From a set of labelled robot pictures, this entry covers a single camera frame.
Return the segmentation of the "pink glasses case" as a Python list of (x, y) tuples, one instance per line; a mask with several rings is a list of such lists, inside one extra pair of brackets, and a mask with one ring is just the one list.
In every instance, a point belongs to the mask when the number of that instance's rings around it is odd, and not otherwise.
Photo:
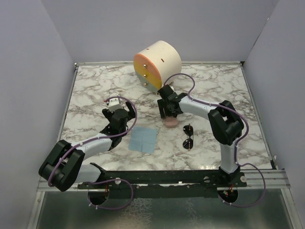
[(164, 120), (164, 125), (167, 128), (174, 128), (179, 124), (176, 117), (166, 117)]

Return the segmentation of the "light blue cleaning cloth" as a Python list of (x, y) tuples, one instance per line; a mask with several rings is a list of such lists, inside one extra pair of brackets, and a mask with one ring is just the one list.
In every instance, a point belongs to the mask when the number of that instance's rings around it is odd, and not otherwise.
[(131, 131), (128, 149), (142, 153), (152, 154), (155, 149), (157, 130), (135, 126)]

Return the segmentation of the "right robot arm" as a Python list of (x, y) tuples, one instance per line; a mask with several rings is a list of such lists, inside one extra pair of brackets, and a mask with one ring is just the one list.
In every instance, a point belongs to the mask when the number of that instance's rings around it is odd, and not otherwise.
[(240, 172), (236, 144), (241, 139), (244, 124), (231, 102), (224, 100), (215, 104), (194, 99), (186, 93), (177, 94), (169, 85), (163, 86), (158, 94), (161, 97), (157, 103), (162, 119), (190, 113), (209, 121), (213, 136), (221, 147), (219, 181), (225, 187), (232, 185)]

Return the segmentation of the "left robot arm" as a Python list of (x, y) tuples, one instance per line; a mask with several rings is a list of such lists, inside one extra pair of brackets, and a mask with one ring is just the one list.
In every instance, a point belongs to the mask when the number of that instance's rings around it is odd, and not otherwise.
[(114, 149), (131, 131), (127, 123), (137, 120), (137, 109), (128, 99), (125, 100), (127, 108), (124, 109), (121, 100), (123, 97), (120, 96), (106, 100), (108, 107), (102, 113), (109, 123), (97, 135), (74, 143), (62, 139), (55, 144), (38, 171), (48, 186), (64, 192), (75, 183), (89, 182), (94, 188), (101, 188), (105, 184), (102, 169), (95, 165), (85, 166), (83, 161)]

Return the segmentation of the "black sunglasses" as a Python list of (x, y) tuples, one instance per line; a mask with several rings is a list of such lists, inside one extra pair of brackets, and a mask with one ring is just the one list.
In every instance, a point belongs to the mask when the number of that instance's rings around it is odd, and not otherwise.
[(187, 139), (183, 141), (183, 147), (187, 150), (193, 148), (193, 127), (188, 124), (183, 127), (183, 132), (187, 135)]

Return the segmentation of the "round cream drawer cabinet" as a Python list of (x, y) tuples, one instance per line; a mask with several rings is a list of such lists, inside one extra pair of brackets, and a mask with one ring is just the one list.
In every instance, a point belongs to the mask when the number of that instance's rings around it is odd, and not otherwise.
[(164, 82), (171, 83), (170, 76), (182, 71), (179, 53), (165, 41), (157, 41), (135, 54), (133, 66), (141, 84), (153, 93), (157, 93)]

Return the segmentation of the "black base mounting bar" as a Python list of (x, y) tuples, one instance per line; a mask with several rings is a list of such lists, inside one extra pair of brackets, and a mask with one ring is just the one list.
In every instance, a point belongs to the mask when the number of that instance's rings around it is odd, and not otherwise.
[(97, 181), (83, 182), (78, 189), (109, 191), (110, 198), (216, 198), (217, 190), (246, 187), (243, 172), (232, 175), (217, 170), (133, 170), (111, 171), (100, 168)]

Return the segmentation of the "aluminium front rail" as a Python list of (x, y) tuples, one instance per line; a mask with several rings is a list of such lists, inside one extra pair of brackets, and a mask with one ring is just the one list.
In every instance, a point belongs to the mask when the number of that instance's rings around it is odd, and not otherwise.
[[(236, 187), (234, 185), (233, 189), (236, 190), (246, 190), (246, 189), (263, 189), (264, 183), (260, 173), (255, 169), (241, 170), (246, 177), (246, 187)], [(263, 174), (265, 180), (266, 189), (286, 189), (291, 188), (288, 176), (284, 169), (274, 170), (274, 169), (262, 169), (260, 170)], [(58, 192), (59, 190), (55, 187), (49, 187), (46, 181), (39, 181), (38, 192)]]

